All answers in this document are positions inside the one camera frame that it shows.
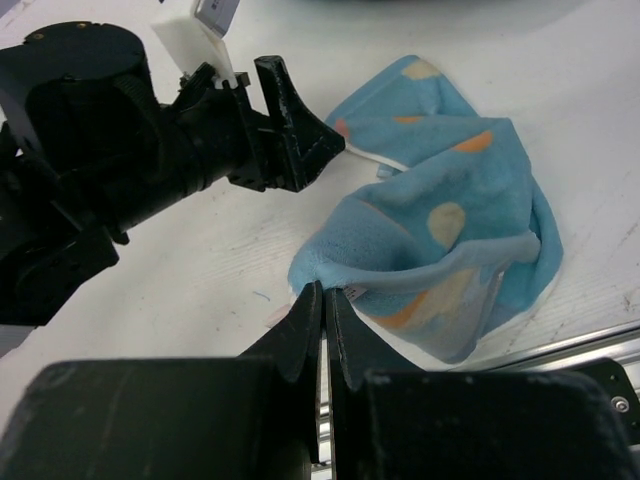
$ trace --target table surface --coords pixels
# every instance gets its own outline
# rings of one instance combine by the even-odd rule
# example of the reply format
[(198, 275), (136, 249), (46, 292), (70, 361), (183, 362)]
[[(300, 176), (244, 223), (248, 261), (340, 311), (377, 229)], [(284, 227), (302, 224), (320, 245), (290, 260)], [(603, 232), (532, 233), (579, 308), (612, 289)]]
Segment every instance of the table surface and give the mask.
[[(148, 25), (158, 8), (154, 0), (23, 0), (0, 19), (0, 48), (51, 23), (121, 25), (144, 41), (158, 97), (170, 102), (179, 72)], [(640, 318), (637, 0), (242, 0), (227, 44), (235, 70), (254, 81), (253, 58), (283, 56), (321, 118), (413, 53), (445, 72), (481, 114), (513, 119), (566, 259), (538, 313), (493, 332), (470, 361)], [(251, 96), (264, 109), (259, 88)], [(0, 360), (0, 429), (24, 387), (55, 361), (248, 347), (289, 301), (293, 254), (342, 196), (374, 177), (375, 165), (345, 153), (295, 197), (220, 181), (134, 229), (116, 267)], [(391, 343), (424, 367), (443, 368)]]

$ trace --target bolt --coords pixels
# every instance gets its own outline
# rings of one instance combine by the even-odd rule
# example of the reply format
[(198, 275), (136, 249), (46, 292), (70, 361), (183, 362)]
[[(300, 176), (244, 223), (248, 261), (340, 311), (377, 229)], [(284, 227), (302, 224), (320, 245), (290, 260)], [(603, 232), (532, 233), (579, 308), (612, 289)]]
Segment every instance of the bolt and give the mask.
[(613, 397), (611, 405), (620, 413), (626, 413), (630, 408), (629, 401), (624, 397)]

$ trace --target table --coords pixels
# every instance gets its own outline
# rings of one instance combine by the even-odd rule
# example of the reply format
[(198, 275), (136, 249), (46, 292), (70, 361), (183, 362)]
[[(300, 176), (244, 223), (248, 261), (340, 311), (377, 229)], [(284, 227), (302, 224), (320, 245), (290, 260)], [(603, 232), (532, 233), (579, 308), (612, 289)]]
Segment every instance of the table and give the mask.
[[(0, 47), (52, 23), (114, 23), (142, 38), (158, 98), (170, 102), (179, 72), (148, 25), (158, 8), (153, 0), (23, 0), (0, 20)], [(282, 55), (321, 118), (415, 53), (478, 112), (513, 119), (555, 210), (566, 260), (538, 313), (483, 339), (469, 362), (640, 318), (637, 0), (242, 0), (227, 44), (235, 70), (254, 82), (253, 58)], [(264, 108), (259, 88), (251, 96)], [(116, 267), (0, 360), (0, 428), (33, 376), (55, 361), (235, 355), (248, 347), (289, 301), (293, 254), (375, 170), (342, 154), (295, 197), (220, 181), (134, 229)], [(444, 368), (385, 338), (421, 366)]]

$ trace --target crumpled blue cloth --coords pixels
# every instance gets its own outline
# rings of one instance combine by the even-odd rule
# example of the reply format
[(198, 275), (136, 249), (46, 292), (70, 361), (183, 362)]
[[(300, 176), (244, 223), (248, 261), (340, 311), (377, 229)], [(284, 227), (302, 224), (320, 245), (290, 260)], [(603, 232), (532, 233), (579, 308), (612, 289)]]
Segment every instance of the crumpled blue cloth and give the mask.
[(391, 166), (296, 254), (294, 293), (315, 280), (346, 288), (361, 314), (448, 363), (532, 308), (563, 249), (509, 119), (479, 117), (435, 67), (408, 56), (327, 123), (354, 153)]

